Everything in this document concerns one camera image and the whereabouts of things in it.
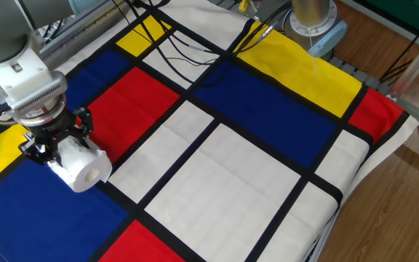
green object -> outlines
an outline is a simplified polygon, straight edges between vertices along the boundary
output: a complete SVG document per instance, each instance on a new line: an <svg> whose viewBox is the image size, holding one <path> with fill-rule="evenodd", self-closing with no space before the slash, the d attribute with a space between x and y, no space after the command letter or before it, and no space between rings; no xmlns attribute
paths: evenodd
<svg viewBox="0 0 419 262"><path fill-rule="evenodd" d="M419 0L366 0L366 3L392 16L393 22L413 28L413 33L419 31Z"/></svg>

mondrian pattern fabric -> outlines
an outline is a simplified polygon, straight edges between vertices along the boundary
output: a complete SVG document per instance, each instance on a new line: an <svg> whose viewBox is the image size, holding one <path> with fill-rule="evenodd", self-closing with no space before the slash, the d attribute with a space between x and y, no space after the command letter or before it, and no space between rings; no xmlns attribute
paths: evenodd
<svg viewBox="0 0 419 262"><path fill-rule="evenodd" d="M21 156L23 127L0 127L0 262L307 261L360 168L415 120L277 32L216 55L256 26L172 0L77 64L67 105L92 111L90 138L113 163L84 193Z"/></svg>

white cylinder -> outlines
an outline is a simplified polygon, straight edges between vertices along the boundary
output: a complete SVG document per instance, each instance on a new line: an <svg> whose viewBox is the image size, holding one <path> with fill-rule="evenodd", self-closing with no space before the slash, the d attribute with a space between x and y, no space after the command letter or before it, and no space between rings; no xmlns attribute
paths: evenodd
<svg viewBox="0 0 419 262"><path fill-rule="evenodd" d="M111 175L112 165L106 152L87 139L90 149L80 142L67 137L58 144L61 165L57 162L48 163L56 173L76 193L92 188L97 182L106 182Z"/></svg>

red square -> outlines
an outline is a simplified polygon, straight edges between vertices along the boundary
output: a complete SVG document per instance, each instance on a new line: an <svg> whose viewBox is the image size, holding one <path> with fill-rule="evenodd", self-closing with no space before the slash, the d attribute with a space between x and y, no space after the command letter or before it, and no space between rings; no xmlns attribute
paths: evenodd
<svg viewBox="0 0 419 262"><path fill-rule="evenodd" d="M100 262L183 262L174 251L142 224L134 221Z"/></svg>
<svg viewBox="0 0 419 262"><path fill-rule="evenodd" d="M404 110L371 88L350 118L349 124L367 132L376 143L386 134Z"/></svg>
<svg viewBox="0 0 419 262"><path fill-rule="evenodd" d="M179 98L179 95L133 68L89 109L90 138L115 162Z"/></svg>

wooden floor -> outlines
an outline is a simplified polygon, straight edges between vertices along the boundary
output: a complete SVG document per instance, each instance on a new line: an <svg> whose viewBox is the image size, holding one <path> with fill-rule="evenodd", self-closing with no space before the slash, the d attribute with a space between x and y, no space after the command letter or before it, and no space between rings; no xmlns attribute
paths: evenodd
<svg viewBox="0 0 419 262"><path fill-rule="evenodd" d="M410 41L336 1L349 32L340 59L380 78ZM403 63L419 52L413 47ZM412 86L419 90L419 78ZM406 94L419 106L419 91ZM321 262L419 261L419 135L374 170L344 205Z"/></svg>

